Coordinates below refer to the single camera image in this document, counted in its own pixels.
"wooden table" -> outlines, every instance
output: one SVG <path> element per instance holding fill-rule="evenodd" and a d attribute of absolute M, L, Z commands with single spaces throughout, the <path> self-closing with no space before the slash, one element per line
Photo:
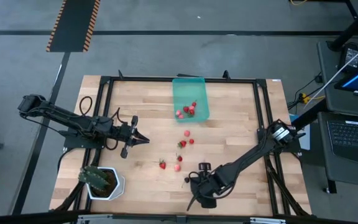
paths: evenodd
<path fill-rule="evenodd" d="M 79 100 L 84 96 L 96 99 L 100 76 L 84 76 L 75 113 L 79 114 Z M 105 88 L 99 114 L 106 100 Z M 118 107 L 120 118 L 131 121 L 139 117 L 137 128 L 150 139 L 150 144 L 130 149 L 127 159 L 120 157 L 123 143 L 115 151 L 102 150 L 100 166 L 115 167 L 126 178 L 125 193 L 116 200 L 93 201 L 91 211 L 105 213 L 176 214 L 176 215 L 272 215 L 269 188 L 263 159 L 241 172 L 236 188 L 230 196 L 218 200 L 214 209 L 201 208 L 195 202 L 186 212 L 192 197 L 190 184 L 184 182 L 189 172 L 198 170 L 198 163 L 210 162 L 212 168 L 235 161 L 257 144 L 258 126 L 254 92 L 251 84 L 207 83 L 209 120 L 205 123 L 179 124 L 173 117 L 172 84 L 170 82 L 115 81 L 109 116 Z M 289 123 L 287 104 L 280 80 L 267 80 L 273 119 Z M 259 90 L 264 123 L 267 124 L 263 93 Z M 83 111 L 88 105 L 83 103 Z M 184 139 L 184 130 L 191 131 L 194 145 L 177 148 Z M 59 206 L 78 182 L 84 149 L 74 149 L 62 160 L 50 208 Z M 181 172 L 175 172 L 176 154 L 183 157 Z M 158 161 L 164 159 L 162 170 Z M 281 155 L 285 183 L 304 210 L 310 213 L 308 195 L 298 160 L 289 153 Z M 279 189 L 276 196 L 279 211 L 283 212 Z M 86 189 L 80 208 L 85 207 Z"/>

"gray floor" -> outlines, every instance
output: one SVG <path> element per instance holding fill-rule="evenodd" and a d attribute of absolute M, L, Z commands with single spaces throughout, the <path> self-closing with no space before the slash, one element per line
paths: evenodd
<path fill-rule="evenodd" d="M 51 29 L 61 3 L 0 0 L 0 29 Z M 230 4 L 105 0 L 96 30 L 343 30 L 352 20 L 346 5 L 340 3 L 308 2 L 296 7 L 287 0 Z M 45 52 L 47 40 L 48 36 L 0 36 L 0 141 L 5 144 L 0 150 L 0 215 L 11 209 L 38 128 L 21 119 L 16 108 L 23 95 L 50 94 L 63 57 Z M 74 109 L 83 75 L 117 75 L 118 69 L 128 76 L 220 77 L 229 70 L 232 77 L 280 78 L 287 101 L 292 101 L 295 91 L 320 71 L 319 40 L 329 38 L 94 36 L 89 52 L 70 55 L 57 105 Z M 313 83 L 305 91 L 316 87 Z M 63 139 L 48 131 L 24 213 L 47 211 L 62 145 Z M 304 166 L 303 170 L 315 215 L 358 221 L 358 186 L 338 184 L 339 193 L 327 195 L 321 191 L 324 169 Z"/>

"strawberry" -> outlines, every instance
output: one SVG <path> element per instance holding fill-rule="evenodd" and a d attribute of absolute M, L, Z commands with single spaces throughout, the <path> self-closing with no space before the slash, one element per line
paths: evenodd
<path fill-rule="evenodd" d="M 179 164 L 176 164 L 176 165 L 174 166 L 174 170 L 175 170 L 176 172 L 179 172 L 180 169 L 181 169 L 181 167 L 180 167 Z"/>
<path fill-rule="evenodd" d="M 182 160 L 183 160 L 183 158 L 179 155 L 177 155 L 177 160 L 179 161 L 179 162 L 181 162 Z"/>
<path fill-rule="evenodd" d="M 165 163 L 165 161 L 163 159 L 160 159 L 160 168 L 165 169 L 166 166 L 167 166 L 167 164 Z"/>
<path fill-rule="evenodd" d="M 180 141 L 179 143 L 178 143 L 178 147 L 179 148 L 183 148 L 183 147 L 185 147 L 186 146 L 186 141 Z"/>

